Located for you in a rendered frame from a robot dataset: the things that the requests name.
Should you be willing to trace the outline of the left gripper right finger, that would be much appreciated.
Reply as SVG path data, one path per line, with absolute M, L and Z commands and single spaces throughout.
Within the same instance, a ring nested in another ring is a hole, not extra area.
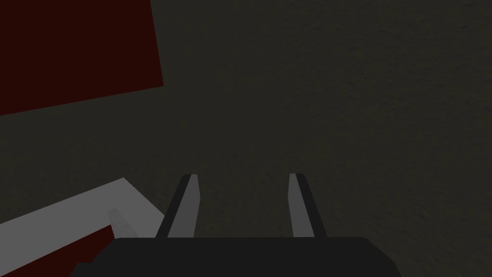
M 308 181 L 303 174 L 290 174 L 288 204 L 294 237 L 327 237 Z

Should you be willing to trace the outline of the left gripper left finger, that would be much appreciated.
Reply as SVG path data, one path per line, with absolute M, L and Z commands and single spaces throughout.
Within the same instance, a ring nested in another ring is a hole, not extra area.
M 199 205 L 200 190 L 197 174 L 182 176 L 156 237 L 194 237 Z

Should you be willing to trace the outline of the dark red flat panel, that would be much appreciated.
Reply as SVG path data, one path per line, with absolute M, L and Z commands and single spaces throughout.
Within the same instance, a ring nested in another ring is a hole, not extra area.
M 0 116 L 162 84 L 150 0 L 0 0 Z

